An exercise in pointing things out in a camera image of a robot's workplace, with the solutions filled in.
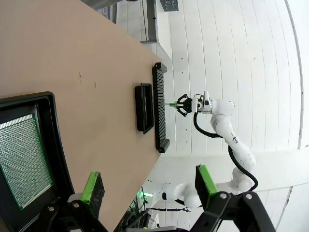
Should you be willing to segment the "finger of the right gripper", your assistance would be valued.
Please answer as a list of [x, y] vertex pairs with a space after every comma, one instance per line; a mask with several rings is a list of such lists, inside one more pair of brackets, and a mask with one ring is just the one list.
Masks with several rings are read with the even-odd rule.
[[187, 94], [183, 94], [175, 102], [170, 103], [170, 105], [191, 105], [192, 98], [188, 97]]
[[174, 105], [171, 104], [170, 107], [176, 109], [176, 111], [181, 114], [183, 117], [186, 117], [188, 114], [192, 112], [192, 106], [184, 106], [184, 105]]

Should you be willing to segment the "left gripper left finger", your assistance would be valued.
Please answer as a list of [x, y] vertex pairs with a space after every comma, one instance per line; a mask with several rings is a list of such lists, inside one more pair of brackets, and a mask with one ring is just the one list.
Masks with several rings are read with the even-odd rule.
[[99, 221], [105, 194], [100, 172], [91, 172], [82, 193], [64, 203], [47, 204], [34, 223], [35, 232], [106, 232]]

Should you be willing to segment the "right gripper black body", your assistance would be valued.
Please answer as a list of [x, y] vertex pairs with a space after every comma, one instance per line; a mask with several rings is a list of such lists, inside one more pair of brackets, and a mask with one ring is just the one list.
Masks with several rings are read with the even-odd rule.
[[202, 113], [204, 108], [203, 96], [194, 96], [192, 98], [192, 112]]

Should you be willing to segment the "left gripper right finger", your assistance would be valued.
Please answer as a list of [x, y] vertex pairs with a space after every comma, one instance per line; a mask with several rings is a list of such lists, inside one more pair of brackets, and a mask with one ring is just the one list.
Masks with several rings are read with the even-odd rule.
[[196, 167], [195, 187], [203, 212], [190, 231], [215, 232], [224, 220], [234, 222], [240, 232], [275, 231], [255, 192], [248, 191], [234, 195], [218, 191], [205, 165]]

